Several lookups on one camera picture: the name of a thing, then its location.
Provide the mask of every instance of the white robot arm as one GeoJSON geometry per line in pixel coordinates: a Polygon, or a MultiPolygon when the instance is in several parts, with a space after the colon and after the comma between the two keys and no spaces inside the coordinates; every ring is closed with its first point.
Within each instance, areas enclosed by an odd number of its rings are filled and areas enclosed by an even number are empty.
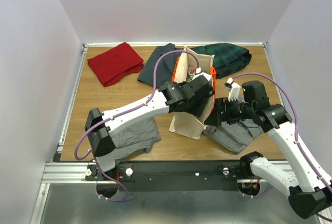
{"type": "MultiPolygon", "coordinates": [[[[233,79],[228,79],[225,86],[230,91],[228,97],[215,100],[214,109],[205,124],[219,126],[222,122],[234,124],[238,120],[253,119],[277,143],[296,176],[277,168],[258,152],[241,158],[240,168],[243,175],[255,175],[266,180],[288,197],[293,210],[304,219],[330,207],[332,192],[328,187],[331,184],[331,176],[317,163],[300,137],[295,141],[295,125],[285,108],[280,104],[270,105],[264,84],[260,81],[249,81],[242,85],[245,102],[238,102],[241,87],[233,79]],[[318,170],[320,177],[308,163],[308,158],[318,170]]],[[[155,91],[150,101],[148,99],[151,95],[148,95],[127,106],[103,113],[98,108],[91,110],[86,130],[100,121],[104,122],[88,135],[92,153],[99,166],[103,171],[115,167],[112,135],[118,131],[142,119],[172,111],[185,111],[199,117],[207,99],[214,93],[211,77],[201,73],[191,82],[166,83],[155,91]],[[132,112],[126,115],[119,114],[127,111],[132,112]]]]}

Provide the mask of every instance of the laundry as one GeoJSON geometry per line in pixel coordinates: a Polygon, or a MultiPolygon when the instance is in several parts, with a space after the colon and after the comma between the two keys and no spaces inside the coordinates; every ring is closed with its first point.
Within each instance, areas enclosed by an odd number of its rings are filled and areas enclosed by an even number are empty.
{"type": "Polygon", "coordinates": [[[234,44],[209,44],[194,47],[192,50],[198,54],[214,55],[213,67],[217,79],[240,71],[251,60],[249,50],[234,44]]]}
{"type": "MultiPolygon", "coordinates": [[[[157,60],[165,53],[173,50],[183,50],[175,47],[174,44],[167,44],[165,46],[158,46],[152,52],[149,60],[144,65],[144,68],[140,72],[138,81],[145,82],[153,85],[153,74],[157,60]]],[[[175,68],[176,60],[180,56],[180,53],[170,54],[160,61],[157,68],[157,87],[164,85],[166,82],[172,80],[173,71],[175,68]]]]}
{"type": "Polygon", "coordinates": [[[263,130],[252,119],[239,121],[237,124],[222,122],[220,127],[208,125],[203,134],[235,153],[242,152],[263,130]]]}
{"type": "Polygon", "coordinates": [[[113,151],[116,163],[135,151],[148,153],[152,145],[161,140],[154,118],[136,122],[112,136],[116,149],[113,151]]]}
{"type": "Polygon", "coordinates": [[[144,66],[143,59],[127,43],[88,59],[88,65],[104,87],[119,82],[125,75],[138,73],[144,66]]]}
{"type": "MultiPolygon", "coordinates": [[[[156,47],[146,62],[137,80],[149,85],[153,85],[153,72],[157,60],[163,54],[172,50],[182,49],[176,48],[172,43],[169,43],[165,46],[156,47]]],[[[198,54],[215,55],[213,67],[216,70],[217,79],[229,76],[243,69],[249,64],[251,60],[251,54],[249,53],[249,50],[234,44],[211,44],[193,47],[191,50],[198,54]]],[[[173,70],[175,68],[176,60],[179,56],[180,54],[177,53],[170,54],[159,63],[157,68],[158,87],[172,80],[173,70]]]]}

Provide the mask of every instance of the screw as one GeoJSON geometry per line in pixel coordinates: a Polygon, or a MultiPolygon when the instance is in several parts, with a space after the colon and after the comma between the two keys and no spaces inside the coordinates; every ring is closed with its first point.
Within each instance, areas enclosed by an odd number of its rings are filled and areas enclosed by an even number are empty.
{"type": "Polygon", "coordinates": [[[228,168],[223,168],[223,174],[225,175],[225,176],[227,176],[227,175],[229,175],[229,169],[228,168]]]}

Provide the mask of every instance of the wooden surface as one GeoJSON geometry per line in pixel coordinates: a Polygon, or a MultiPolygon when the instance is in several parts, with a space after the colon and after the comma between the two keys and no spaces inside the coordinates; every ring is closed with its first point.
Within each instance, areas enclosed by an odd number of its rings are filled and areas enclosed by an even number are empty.
{"type": "MultiPolygon", "coordinates": [[[[250,64],[239,73],[259,72],[272,77],[271,71],[262,47],[246,47],[252,54],[250,64]]],[[[68,132],[61,155],[62,161],[74,161],[74,148],[77,141],[84,133],[84,126],[87,114],[92,108],[98,107],[100,111],[110,110],[127,105],[139,100],[151,93],[152,87],[137,81],[138,74],[134,73],[125,76],[120,82],[110,87],[103,87],[96,75],[87,64],[87,59],[110,49],[110,47],[90,47],[87,52],[83,66],[75,103],[70,118],[68,132]]],[[[133,47],[133,49],[146,61],[155,47],[133,47]]],[[[224,88],[225,79],[217,80],[217,97],[228,95],[224,88]]],[[[238,84],[249,80],[259,79],[265,84],[266,91],[271,104],[279,103],[278,93],[275,86],[257,76],[243,76],[237,79],[238,84]]],[[[241,156],[252,151],[258,151],[269,159],[284,159],[277,145],[267,134],[257,137],[243,152],[235,153],[223,148],[221,145],[208,138],[204,134],[199,140],[184,137],[169,131],[169,126],[173,114],[156,117],[161,141],[155,143],[149,153],[134,153],[127,159],[131,160],[209,160],[209,159],[239,159],[241,156]]],[[[80,149],[79,155],[82,156],[90,149],[86,138],[80,149]]]]}

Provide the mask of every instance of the dark green plaid cloth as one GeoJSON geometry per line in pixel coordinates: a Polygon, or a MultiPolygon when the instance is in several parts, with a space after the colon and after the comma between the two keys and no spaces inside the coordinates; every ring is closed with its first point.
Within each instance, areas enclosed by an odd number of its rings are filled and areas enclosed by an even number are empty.
{"type": "Polygon", "coordinates": [[[210,44],[192,48],[197,54],[214,55],[213,67],[216,69],[216,78],[229,76],[246,67],[251,54],[246,48],[234,44],[210,44]]]}

